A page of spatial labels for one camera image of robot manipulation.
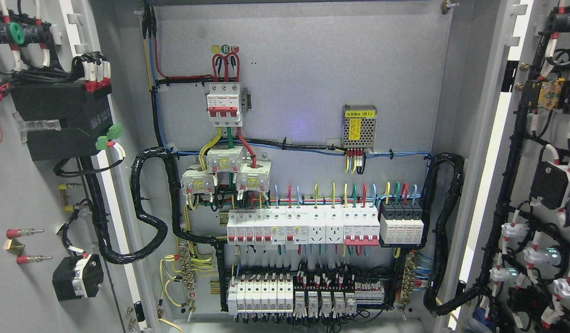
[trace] blue wire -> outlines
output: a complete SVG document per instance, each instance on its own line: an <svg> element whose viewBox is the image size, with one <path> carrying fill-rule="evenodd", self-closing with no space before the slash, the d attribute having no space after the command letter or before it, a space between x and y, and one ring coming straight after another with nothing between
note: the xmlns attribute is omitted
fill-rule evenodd
<svg viewBox="0 0 570 333"><path fill-rule="evenodd" d="M299 196L299 185L297 186L297 208L300 207L300 204L302 202L302 198Z"/></svg>
<svg viewBox="0 0 570 333"><path fill-rule="evenodd" d="M275 184L275 207L279 207L279 192L277 192L277 184Z"/></svg>
<svg viewBox="0 0 570 333"><path fill-rule="evenodd" d="M418 187L416 186L416 184L413 185L414 187L412 188L412 204L415 204L415 200L416 200L416 192L418 191Z"/></svg>
<svg viewBox="0 0 570 333"><path fill-rule="evenodd" d="M376 189L376 183L373 183L373 202L372 202L372 208L376 207L376 199L378 198L378 190Z"/></svg>

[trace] wire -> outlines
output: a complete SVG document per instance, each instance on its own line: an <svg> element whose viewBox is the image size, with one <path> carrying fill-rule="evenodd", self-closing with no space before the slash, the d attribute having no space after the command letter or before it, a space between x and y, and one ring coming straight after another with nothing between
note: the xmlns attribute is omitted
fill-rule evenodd
<svg viewBox="0 0 570 333"><path fill-rule="evenodd" d="M238 139L240 140L242 145L246 148L248 153L250 153L250 157L252 158L252 169L256 169L256 155L254 154L252 147L248 144L246 139L244 139L244 135L242 134L242 127L236 127L236 130L238 131Z"/></svg>
<svg viewBox="0 0 570 333"><path fill-rule="evenodd" d="M176 325L175 323L173 323L173 322L171 322L171 321L167 321L167 320L165 320L164 318L158 318L158 320L161 321L161 322L165 322L166 324L168 324L168 325L174 327L175 329L178 330L179 333L184 333L184 331L182 330L182 328L180 328L179 325Z"/></svg>
<svg viewBox="0 0 570 333"><path fill-rule="evenodd" d="M207 153L207 150L211 149L213 146L215 146L215 144L217 144L217 142L221 139L221 135L223 134L223 132L221 131L221 127L217 127L217 135L215 135L215 137L213 139L211 139L211 141L209 141L209 143L207 143L206 145L204 145L199 154L198 154L198 160L201 164L201 168L203 170L206 170L206 166L205 166L205 154Z"/></svg>

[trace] green wire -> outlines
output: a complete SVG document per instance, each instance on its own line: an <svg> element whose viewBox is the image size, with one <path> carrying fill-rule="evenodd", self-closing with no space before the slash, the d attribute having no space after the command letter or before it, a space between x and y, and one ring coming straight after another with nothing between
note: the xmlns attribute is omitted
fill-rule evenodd
<svg viewBox="0 0 570 333"><path fill-rule="evenodd" d="M227 128L228 131L228 147L234 147L234 138L232 137L232 127Z"/></svg>
<svg viewBox="0 0 570 333"><path fill-rule="evenodd" d="M353 185L353 194L351 194L351 196L353 197L353 208L357 207L357 184Z"/></svg>
<svg viewBox="0 0 570 333"><path fill-rule="evenodd" d="M394 204L398 204L398 198L400 197L400 182L397 181L397 190L394 192Z"/></svg>

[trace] black switch box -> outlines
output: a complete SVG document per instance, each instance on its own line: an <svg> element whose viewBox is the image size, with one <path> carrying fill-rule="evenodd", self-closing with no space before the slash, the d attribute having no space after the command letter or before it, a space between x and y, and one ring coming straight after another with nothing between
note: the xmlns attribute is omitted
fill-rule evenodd
<svg viewBox="0 0 570 333"><path fill-rule="evenodd" d="M569 185L567 171L543 161L538 164L532 180L530 194L532 198L541 198L541 203L548 209L557 209L562 205Z"/></svg>
<svg viewBox="0 0 570 333"><path fill-rule="evenodd" d="M32 160L61 160L98 154L95 142L112 126L110 85L87 92L82 81L16 86L10 94L25 122L59 120L61 130L27 132Z"/></svg>

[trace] main circuit breaker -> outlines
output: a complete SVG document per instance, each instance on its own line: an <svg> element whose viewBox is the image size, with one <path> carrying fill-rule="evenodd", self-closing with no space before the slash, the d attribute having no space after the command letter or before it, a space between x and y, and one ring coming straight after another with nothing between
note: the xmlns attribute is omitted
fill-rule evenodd
<svg viewBox="0 0 570 333"><path fill-rule="evenodd" d="M215 127L242 127L242 88L239 82L209 84L207 114Z"/></svg>
<svg viewBox="0 0 570 333"><path fill-rule="evenodd" d="M231 210L227 232L235 245L379 246L380 222L372 207L270 207Z"/></svg>

